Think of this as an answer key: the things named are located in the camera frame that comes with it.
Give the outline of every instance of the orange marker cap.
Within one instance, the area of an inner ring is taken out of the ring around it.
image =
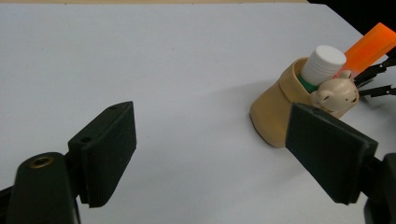
[[[394,47],[396,33],[380,22],[345,53],[346,63],[335,77],[344,70],[356,77]]]

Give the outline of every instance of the white tabletop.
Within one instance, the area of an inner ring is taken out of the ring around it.
[[[132,100],[137,149],[106,206],[79,206],[82,223],[363,223],[363,194],[334,203],[248,116],[294,60],[360,37],[320,5],[2,4],[0,189],[21,162],[66,153],[102,110]],[[369,101],[342,120],[377,140],[382,160],[396,99]]]

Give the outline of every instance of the figurine head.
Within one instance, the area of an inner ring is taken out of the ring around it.
[[[314,106],[337,112],[355,105],[359,92],[350,80],[350,71],[346,70],[338,78],[320,84],[318,90],[311,93],[311,100]]]

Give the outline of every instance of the white bottle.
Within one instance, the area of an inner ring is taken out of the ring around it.
[[[346,61],[347,57],[340,50],[325,45],[317,46],[298,79],[308,92],[315,91],[322,82],[332,79]]]

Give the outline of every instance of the beige container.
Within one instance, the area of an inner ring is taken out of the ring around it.
[[[250,117],[255,129],[268,144],[274,147],[285,146],[291,103],[312,105],[310,93],[297,79],[297,75],[301,73],[307,59],[301,58],[292,63],[282,73],[279,80],[265,91],[250,108]],[[333,115],[336,118],[341,118],[348,109],[333,113]]]

